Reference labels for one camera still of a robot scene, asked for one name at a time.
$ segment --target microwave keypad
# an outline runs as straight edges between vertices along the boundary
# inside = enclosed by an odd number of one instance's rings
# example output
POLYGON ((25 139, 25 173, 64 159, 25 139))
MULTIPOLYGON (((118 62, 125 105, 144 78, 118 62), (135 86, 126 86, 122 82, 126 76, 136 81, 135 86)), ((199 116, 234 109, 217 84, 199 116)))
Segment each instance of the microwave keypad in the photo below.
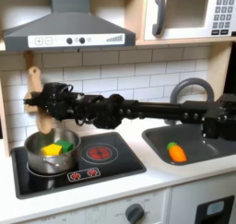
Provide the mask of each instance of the microwave keypad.
POLYGON ((211 35, 228 35, 234 0, 217 0, 211 35))

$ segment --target faucet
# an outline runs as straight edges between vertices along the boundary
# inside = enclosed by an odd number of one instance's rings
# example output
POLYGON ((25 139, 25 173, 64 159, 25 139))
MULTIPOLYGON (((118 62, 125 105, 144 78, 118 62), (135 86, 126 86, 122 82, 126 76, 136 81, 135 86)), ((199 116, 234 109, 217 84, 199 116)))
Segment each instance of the faucet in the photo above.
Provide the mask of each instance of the faucet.
MULTIPOLYGON (((206 90, 207 99, 206 101, 214 101, 214 91, 210 84, 201 78, 188 78, 180 82, 172 91, 170 103, 177 103, 178 95, 183 88, 186 88, 191 85, 198 85, 206 90)), ((165 120, 166 124, 176 125, 176 122, 173 120, 165 120)))

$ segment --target silver pot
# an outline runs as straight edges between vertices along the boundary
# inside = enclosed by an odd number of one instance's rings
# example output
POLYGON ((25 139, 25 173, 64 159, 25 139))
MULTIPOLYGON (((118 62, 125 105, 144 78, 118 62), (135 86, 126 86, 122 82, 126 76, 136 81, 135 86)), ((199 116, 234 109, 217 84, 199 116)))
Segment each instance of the silver pot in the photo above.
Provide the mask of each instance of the silver pot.
POLYGON ((29 167, 33 171, 42 174, 56 174, 70 170, 77 164, 77 158, 81 150, 80 142, 80 137, 72 131, 53 129, 47 135, 37 132, 25 141, 29 167), (41 154, 42 147, 51 145, 59 139, 72 142, 74 149, 59 156, 43 156, 41 154))

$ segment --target oven knob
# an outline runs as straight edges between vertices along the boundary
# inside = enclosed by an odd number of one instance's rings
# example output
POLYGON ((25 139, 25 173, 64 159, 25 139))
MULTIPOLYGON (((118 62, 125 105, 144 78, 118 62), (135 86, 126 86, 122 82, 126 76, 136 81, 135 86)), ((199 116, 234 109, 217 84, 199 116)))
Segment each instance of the oven knob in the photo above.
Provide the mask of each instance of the oven knob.
POLYGON ((72 43, 73 43, 73 40, 72 40, 71 38, 68 38, 68 39, 66 40, 66 42, 67 42, 68 44, 72 44, 72 43))
POLYGON ((85 39, 84 39, 83 37, 81 37, 81 38, 79 39, 79 42, 80 42, 80 43, 85 43, 85 39))
POLYGON ((136 224, 144 217, 144 208, 139 204, 133 204, 126 209, 125 215, 130 223, 136 224))

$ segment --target gray range hood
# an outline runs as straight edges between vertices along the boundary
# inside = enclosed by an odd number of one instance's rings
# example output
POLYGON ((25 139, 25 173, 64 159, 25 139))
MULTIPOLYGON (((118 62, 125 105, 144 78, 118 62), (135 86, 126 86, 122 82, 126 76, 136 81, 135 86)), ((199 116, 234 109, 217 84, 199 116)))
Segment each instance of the gray range hood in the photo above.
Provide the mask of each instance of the gray range hood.
POLYGON ((7 51, 132 46, 136 35, 89 13, 89 0, 52 0, 52 14, 6 29, 7 51))

